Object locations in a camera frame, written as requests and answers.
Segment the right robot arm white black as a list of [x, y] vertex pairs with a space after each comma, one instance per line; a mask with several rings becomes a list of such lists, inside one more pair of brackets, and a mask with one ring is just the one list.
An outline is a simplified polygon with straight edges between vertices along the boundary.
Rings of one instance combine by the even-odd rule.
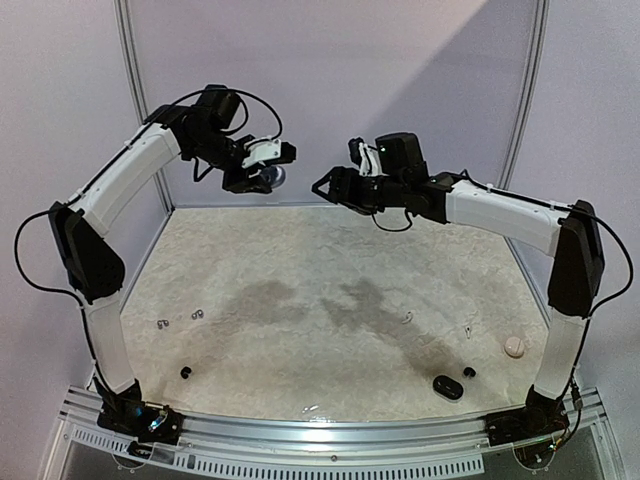
[[324, 200], [372, 217], [401, 208], [409, 219], [475, 227], [514, 239], [553, 260], [547, 298], [551, 325], [536, 379], [517, 427], [537, 436], [552, 424], [550, 400], [566, 393], [585, 342], [605, 259], [593, 206], [556, 204], [496, 189], [464, 173], [432, 175], [418, 137], [409, 132], [349, 142], [351, 167], [334, 167], [311, 190]]

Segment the purple earbud charging case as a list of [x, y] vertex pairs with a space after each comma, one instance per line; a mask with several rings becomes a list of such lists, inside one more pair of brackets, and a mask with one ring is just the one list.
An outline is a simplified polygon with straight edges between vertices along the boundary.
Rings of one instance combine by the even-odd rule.
[[260, 172], [260, 177], [272, 188], [279, 188], [286, 181], [286, 171], [279, 165], [272, 165]]

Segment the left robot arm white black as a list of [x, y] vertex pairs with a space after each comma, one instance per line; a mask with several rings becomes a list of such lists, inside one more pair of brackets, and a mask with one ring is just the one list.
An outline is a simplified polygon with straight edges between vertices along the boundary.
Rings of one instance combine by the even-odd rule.
[[222, 188], [234, 194], [269, 194], [282, 184], [280, 165], [297, 149], [280, 134], [235, 138], [230, 124], [245, 92], [208, 85], [157, 108], [123, 149], [67, 203], [49, 214], [69, 283], [80, 297], [87, 343], [96, 363], [97, 390], [116, 398], [111, 419], [128, 434], [148, 426], [130, 366], [120, 321], [125, 264], [106, 236], [122, 210], [148, 181], [175, 159], [204, 161], [223, 173]]

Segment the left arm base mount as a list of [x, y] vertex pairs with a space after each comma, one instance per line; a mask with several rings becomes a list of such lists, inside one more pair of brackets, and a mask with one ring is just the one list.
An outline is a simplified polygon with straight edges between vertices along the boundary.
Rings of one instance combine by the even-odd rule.
[[185, 416], [168, 405], [115, 397], [104, 400], [97, 425], [135, 438], [139, 443], [177, 445]]

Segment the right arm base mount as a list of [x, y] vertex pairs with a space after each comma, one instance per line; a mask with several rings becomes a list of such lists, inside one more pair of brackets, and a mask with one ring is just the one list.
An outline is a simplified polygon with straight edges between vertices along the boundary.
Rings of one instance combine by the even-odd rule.
[[483, 422], [491, 446], [551, 435], [569, 426], [566, 411], [557, 401], [534, 401], [524, 407], [489, 413]]

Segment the black oval charging case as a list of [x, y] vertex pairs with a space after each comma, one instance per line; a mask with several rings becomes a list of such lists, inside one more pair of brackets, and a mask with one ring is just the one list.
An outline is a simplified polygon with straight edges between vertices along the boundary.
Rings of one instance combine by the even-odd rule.
[[464, 394], [464, 387], [447, 375], [436, 376], [433, 379], [432, 388], [437, 394], [450, 401], [458, 401]]

